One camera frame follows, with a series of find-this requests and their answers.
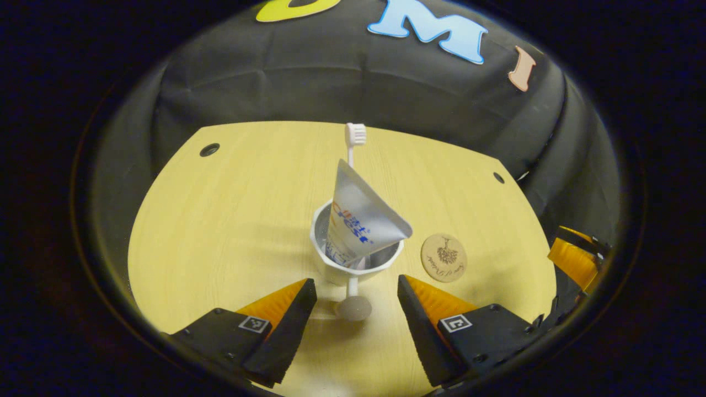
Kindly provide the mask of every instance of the orange letter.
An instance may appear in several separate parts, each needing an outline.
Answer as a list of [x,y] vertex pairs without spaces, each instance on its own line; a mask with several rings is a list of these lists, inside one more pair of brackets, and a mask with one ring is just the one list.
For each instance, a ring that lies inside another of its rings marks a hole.
[[515,70],[508,73],[508,77],[515,87],[519,88],[521,91],[527,91],[529,88],[527,82],[530,81],[532,67],[537,63],[525,50],[518,46],[515,46],[515,49],[520,53],[520,56],[517,58]]

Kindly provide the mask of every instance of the table hole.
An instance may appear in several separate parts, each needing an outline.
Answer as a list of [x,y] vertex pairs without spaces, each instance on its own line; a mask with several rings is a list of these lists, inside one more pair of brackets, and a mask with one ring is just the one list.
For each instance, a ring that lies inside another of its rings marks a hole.
[[483,362],[488,359],[487,354],[479,354],[476,357],[473,357],[473,362]]
[[218,151],[218,148],[220,148],[220,145],[218,143],[211,143],[210,145],[207,145],[206,147],[201,149],[201,157],[210,156],[213,153],[216,153]]

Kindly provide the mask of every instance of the white cup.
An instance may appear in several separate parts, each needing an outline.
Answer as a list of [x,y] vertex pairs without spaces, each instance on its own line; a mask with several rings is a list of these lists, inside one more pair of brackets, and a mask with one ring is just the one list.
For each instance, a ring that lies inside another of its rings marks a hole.
[[[311,239],[314,249],[321,257],[321,260],[316,262],[316,268],[327,281],[336,285],[346,285],[346,300],[349,302],[356,302],[356,307],[358,307],[361,300],[348,299],[358,295],[358,282],[365,281],[392,266],[397,256],[399,256],[400,252],[402,252],[402,248],[405,246],[405,243],[402,241],[396,242],[387,248],[383,248],[380,251],[366,256],[364,260],[366,261],[368,268],[364,270],[347,268],[335,263],[324,253],[332,202],[333,200],[329,200],[326,204],[317,209],[316,212],[313,213],[313,220],[311,221],[309,238]],[[369,315],[369,310],[368,314],[360,316],[362,318],[355,319],[364,319],[367,315]]]

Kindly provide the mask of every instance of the wooden table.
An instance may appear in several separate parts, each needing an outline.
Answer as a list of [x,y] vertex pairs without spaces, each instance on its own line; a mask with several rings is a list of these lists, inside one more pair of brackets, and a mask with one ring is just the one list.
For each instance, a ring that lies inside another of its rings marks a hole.
[[[169,161],[140,208],[128,267],[145,317],[173,333],[214,307],[237,310],[302,278],[318,302],[281,385],[288,396],[410,396],[426,380],[397,277],[411,275],[477,306],[500,303],[524,320],[549,314],[554,268],[539,221],[513,178],[488,156],[440,141],[368,128],[356,170],[414,228],[397,261],[359,286],[373,304],[362,324],[337,320],[345,287],[317,273],[309,240],[315,209],[333,195],[346,156],[343,125],[254,122],[199,130]],[[202,148],[219,143],[216,153]],[[500,183],[493,175],[504,179]],[[456,236],[468,254],[459,280],[440,283],[422,267],[434,233]]]

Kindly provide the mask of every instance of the letter m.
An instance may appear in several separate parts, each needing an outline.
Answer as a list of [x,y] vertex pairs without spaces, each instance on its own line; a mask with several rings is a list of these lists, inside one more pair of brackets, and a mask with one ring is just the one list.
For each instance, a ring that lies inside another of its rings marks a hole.
[[405,19],[422,42],[449,32],[448,39],[439,42],[441,48],[474,64],[483,63],[481,37],[488,32],[486,28],[459,15],[437,18],[418,0],[388,0],[380,21],[368,25],[368,30],[379,35],[407,37]]

